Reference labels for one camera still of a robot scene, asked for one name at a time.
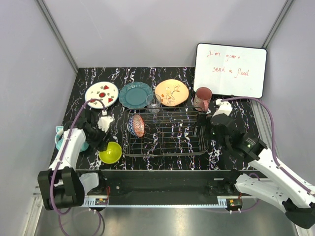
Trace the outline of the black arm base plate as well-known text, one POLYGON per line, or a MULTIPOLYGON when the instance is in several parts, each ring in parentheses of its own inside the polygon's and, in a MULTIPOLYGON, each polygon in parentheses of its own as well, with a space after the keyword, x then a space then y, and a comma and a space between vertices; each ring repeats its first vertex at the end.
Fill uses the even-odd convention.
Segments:
POLYGON ((103 174, 110 196, 131 193, 200 192, 205 194, 240 195, 235 187, 224 183, 230 171, 209 170, 84 170, 79 174, 103 174))

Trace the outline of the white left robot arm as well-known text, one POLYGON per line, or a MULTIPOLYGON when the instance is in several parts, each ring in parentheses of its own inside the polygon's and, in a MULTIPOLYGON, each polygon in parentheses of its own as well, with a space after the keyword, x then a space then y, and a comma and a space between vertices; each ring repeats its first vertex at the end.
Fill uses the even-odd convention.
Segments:
POLYGON ((64 126, 62 144, 55 160, 37 177, 47 210, 80 207, 89 193, 100 195, 106 190, 105 178, 99 171, 78 175, 75 170, 84 145, 98 151, 107 149, 114 120, 105 111, 96 118, 83 112, 64 126))

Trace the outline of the white watermelon pattern plate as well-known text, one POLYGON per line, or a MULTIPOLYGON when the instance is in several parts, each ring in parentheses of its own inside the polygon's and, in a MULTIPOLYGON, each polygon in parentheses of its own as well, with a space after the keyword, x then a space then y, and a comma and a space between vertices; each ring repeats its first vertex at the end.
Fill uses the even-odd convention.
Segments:
POLYGON ((114 83, 98 82, 90 86, 85 92, 85 101, 90 101, 88 105, 94 109, 103 109, 113 105, 119 96, 119 90, 114 83))

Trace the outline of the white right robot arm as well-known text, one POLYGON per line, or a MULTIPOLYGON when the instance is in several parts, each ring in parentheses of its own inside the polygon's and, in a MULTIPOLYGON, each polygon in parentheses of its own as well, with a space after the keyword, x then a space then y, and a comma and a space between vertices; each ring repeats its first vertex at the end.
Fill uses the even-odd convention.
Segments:
POLYGON ((199 113, 195 123, 196 134, 201 127, 205 128, 205 139, 216 140, 231 156, 242 159, 274 183, 263 183, 233 169, 219 184, 220 190, 229 195, 240 192, 263 200, 284 212, 292 223, 301 228, 310 229, 315 224, 314 186, 274 157, 272 150, 260 138, 240 132, 234 119, 226 114, 199 113))

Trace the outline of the yellow green bowl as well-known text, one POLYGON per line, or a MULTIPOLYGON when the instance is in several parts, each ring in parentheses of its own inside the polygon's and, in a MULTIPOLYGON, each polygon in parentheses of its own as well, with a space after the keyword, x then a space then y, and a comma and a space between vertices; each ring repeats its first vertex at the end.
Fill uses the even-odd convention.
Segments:
POLYGON ((116 142, 109 142, 105 151, 99 152, 100 160, 105 164, 114 164, 122 156, 122 147, 116 142))

